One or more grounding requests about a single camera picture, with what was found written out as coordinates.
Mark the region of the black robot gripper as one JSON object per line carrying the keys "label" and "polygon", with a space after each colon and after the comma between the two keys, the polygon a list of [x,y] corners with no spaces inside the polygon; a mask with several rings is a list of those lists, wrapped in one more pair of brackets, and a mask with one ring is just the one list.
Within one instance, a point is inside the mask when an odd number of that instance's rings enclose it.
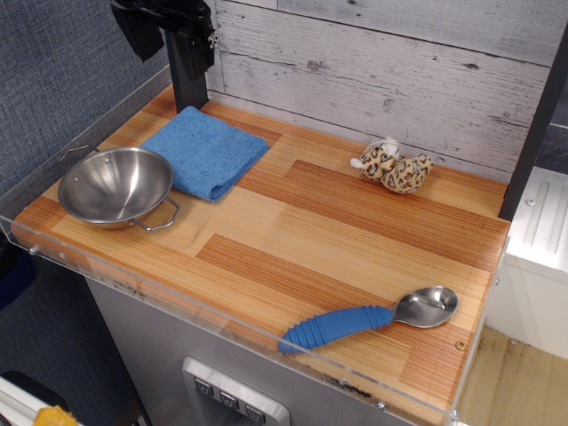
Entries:
{"label": "black robot gripper", "polygon": [[188,77],[197,80],[215,64],[217,33],[204,1],[111,1],[116,23],[134,53],[151,59],[162,47],[159,28],[177,31],[176,45]]}

